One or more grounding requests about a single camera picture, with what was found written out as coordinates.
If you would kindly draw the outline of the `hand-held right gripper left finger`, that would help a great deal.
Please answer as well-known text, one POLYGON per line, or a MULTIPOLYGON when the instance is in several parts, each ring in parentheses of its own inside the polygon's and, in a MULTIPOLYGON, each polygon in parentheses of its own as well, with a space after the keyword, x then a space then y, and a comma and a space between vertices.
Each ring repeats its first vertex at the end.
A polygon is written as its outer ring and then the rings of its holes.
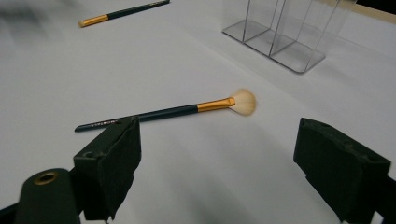
POLYGON ((111 124, 74 156, 73 177, 86 219, 115 218, 134 182, 141 157, 140 122, 136 117, 111 124))

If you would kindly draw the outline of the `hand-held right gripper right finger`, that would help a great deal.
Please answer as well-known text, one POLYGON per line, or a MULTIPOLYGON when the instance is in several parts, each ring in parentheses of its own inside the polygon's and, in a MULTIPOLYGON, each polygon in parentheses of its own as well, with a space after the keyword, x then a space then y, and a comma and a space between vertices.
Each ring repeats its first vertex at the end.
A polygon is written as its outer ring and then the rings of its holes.
POLYGON ((300 119, 293 161, 340 221, 391 224, 391 161, 334 127, 300 119))

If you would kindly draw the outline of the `fan-head makeup brush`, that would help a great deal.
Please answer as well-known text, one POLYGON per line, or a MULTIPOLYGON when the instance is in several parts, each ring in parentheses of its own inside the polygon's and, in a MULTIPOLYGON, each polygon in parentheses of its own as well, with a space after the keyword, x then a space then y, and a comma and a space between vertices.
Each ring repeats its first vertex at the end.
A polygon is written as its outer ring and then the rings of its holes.
POLYGON ((250 116, 256 109, 257 101, 255 95, 246 89, 240 89, 231 96, 200 104, 181 105, 161 110, 141 113, 135 115, 141 122, 153 121, 158 119, 170 119, 182 116, 188 116, 207 111, 231 109, 233 112, 241 116, 250 116))

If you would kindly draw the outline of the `clear acrylic organizer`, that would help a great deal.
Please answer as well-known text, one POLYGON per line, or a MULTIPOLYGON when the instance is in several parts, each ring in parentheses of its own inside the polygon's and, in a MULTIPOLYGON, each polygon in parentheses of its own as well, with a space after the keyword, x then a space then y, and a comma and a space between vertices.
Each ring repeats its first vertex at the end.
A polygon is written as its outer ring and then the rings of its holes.
POLYGON ((223 0, 222 32, 303 74, 322 62, 357 0, 223 0))

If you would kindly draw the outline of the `small-head makeup brush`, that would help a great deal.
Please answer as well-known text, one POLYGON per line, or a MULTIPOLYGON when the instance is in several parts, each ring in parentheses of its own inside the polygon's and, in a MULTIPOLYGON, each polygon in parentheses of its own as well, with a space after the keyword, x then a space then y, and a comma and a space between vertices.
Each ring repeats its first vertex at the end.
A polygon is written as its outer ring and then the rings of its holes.
POLYGON ((153 2, 153 3, 149 3, 149 4, 145 4, 142 6, 138 6, 138 7, 130 7, 130 8, 125 8, 122 10, 118 10, 118 11, 114 11, 114 12, 110 12, 104 15, 100 15, 100 16, 96 16, 93 18, 89 18, 89 19, 85 19, 82 21, 78 22, 78 26, 80 28, 84 28, 84 27, 88 27, 91 25, 95 25, 97 23, 100 22, 104 22, 104 21, 110 21, 110 20, 115 20, 117 18, 121 18, 121 17, 125 17, 128 15, 132 15, 138 12, 142 12, 145 10, 149 10, 155 7, 160 7, 160 6, 164 6, 164 5, 168 5, 170 3, 170 0, 161 0, 161 1, 157 1, 157 2, 153 2))

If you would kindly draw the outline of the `white table mat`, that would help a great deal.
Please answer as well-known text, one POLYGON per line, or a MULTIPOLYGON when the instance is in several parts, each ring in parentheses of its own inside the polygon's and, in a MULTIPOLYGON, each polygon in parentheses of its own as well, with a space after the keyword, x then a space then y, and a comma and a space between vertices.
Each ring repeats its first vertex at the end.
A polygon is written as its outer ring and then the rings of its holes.
POLYGON ((152 0, 0 0, 0 208, 22 183, 70 168, 83 123, 196 104, 240 88, 230 110, 143 123, 142 161, 114 224, 338 224, 294 163, 303 118, 389 159, 396 178, 396 23, 351 13, 324 61, 297 75, 222 32, 224 0, 80 28, 152 0))

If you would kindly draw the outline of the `wooden table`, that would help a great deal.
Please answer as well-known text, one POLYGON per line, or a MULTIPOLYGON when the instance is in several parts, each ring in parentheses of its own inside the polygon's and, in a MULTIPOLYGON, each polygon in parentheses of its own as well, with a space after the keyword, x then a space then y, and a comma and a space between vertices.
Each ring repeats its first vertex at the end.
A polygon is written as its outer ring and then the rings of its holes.
POLYGON ((352 11, 356 12, 358 14, 370 17, 370 18, 374 18, 376 20, 396 24, 396 15, 388 13, 386 11, 382 11, 382 10, 375 9, 372 7, 363 6, 360 4, 355 5, 352 8, 352 11))

